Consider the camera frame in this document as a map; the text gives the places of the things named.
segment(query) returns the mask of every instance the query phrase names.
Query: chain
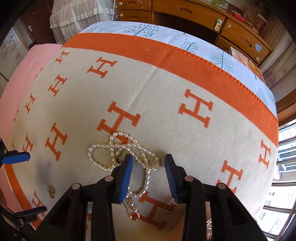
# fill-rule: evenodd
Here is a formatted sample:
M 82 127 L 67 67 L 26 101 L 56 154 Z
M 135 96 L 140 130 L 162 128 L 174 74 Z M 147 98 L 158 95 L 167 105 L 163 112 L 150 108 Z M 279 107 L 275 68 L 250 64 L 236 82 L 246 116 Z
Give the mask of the chain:
M 128 143 L 127 144 L 114 144 L 113 140 L 114 138 L 116 138 L 117 136 L 123 136 L 125 138 L 128 139 Z M 97 160 L 94 159 L 93 157 L 93 152 L 95 149 L 109 149 L 110 153 L 111 153 L 111 157 L 112 157 L 112 161 L 113 164 L 111 167 L 105 167 L 102 164 L 100 164 Z M 143 194 L 146 193 L 147 189 L 148 189 L 148 184 L 149 184 L 149 180 L 150 180 L 150 171 L 151 170 L 157 170 L 158 167 L 160 167 L 160 158 L 156 156 L 155 153 L 153 153 L 150 150 L 147 150 L 147 148 L 142 147 L 141 143 L 138 142 L 137 139 L 135 139 L 133 136 L 129 135 L 128 133 L 123 133 L 121 131 L 119 132 L 114 132 L 110 137 L 109 137 L 109 144 L 94 144 L 89 148 L 88 151 L 88 156 L 89 159 L 91 160 L 91 162 L 96 165 L 97 167 L 103 169 L 104 171 L 112 171 L 116 166 L 120 166 L 121 165 L 121 160 L 119 159 L 119 156 L 121 155 L 121 152 L 123 150 L 126 150 L 127 152 L 129 152 L 134 161 L 137 161 L 143 168 L 145 168 L 146 171 L 146 176 L 145 176 L 145 182 L 143 185 L 142 190 L 139 193 L 135 193 L 131 190 L 130 187 L 128 187 L 128 192 L 126 194 L 126 198 L 125 198 L 125 202 L 124 202 L 124 206 L 126 208 L 126 210 L 128 211 L 128 214 L 130 216 L 131 220 L 139 220 L 140 215 L 139 212 L 137 210 L 136 204 L 133 201 L 133 198 L 136 197 L 141 197 Z M 138 150 L 141 153 L 141 157 L 137 156 L 135 154 L 135 152 L 133 150 Z M 153 167 L 151 167 L 151 165 L 149 164 L 149 159 L 147 158 L 148 156 L 151 156 L 153 158 L 155 158 L 155 165 Z

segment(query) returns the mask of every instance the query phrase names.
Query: bed sheet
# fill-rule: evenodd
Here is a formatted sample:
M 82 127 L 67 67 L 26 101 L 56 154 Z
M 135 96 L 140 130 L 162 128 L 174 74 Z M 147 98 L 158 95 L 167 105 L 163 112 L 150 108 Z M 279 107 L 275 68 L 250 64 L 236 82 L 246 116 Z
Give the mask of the bed sheet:
M 113 33 L 139 36 L 186 50 L 220 67 L 250 89 L 276 115 L 270 89 L 246 66 L 220 48 L 190 34 L 158 25 L 137 22 L 99 22 L 81 33 Z
M 61 46 L 58 44 L 35 45 L 11 76 L 0 99 L 0 137 L 4 143 L 8 141 L 15 114 L 26 92 L 30 89 L 36 75 Z M 8 207 L 15 212 L 20 211 L 6 180 L 4 166 L 0 168 L 0 187 L 5 194 Z

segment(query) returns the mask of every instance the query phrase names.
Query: white cable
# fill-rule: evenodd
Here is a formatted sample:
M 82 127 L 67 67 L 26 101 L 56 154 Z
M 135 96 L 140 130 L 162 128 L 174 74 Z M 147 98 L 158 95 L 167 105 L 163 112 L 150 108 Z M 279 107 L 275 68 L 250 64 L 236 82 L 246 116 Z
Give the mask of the white cable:
M 116 1 L 116 0 L 114 0 L 114 4 L 113 4 L 113 14 L 112 14 L 112 20 L 111 20 L 112 22 L 113 22 L 113 17 L 114 17 L 115 1 Z

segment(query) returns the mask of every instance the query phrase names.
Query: window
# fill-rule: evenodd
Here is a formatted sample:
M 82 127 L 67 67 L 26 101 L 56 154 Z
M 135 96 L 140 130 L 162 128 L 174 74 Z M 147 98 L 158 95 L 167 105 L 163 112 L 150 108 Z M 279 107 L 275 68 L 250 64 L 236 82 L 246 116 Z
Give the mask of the window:
M 296 119 L 279 128 L 277 174 L 257 219 L 267 240 L 279 240 L 296 214 Z

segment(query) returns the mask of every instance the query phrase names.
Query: pink blanket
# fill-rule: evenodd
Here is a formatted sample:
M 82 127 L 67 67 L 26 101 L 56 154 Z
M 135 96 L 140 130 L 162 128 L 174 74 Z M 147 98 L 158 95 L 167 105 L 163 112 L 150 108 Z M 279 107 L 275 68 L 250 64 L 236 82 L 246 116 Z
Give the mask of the pink blanket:
M 0 99 L 0 137 L 4 143 L 8 136 L 14 117 L 26 92 L 33 84 L 36 75 L 62 45 L 35 45 L 14 71 Z M 8 207 L 14 212 L 20 211 L 19 205 L 6 180 L 4 165 L 0 168 L 0 187 L 3 190 Z

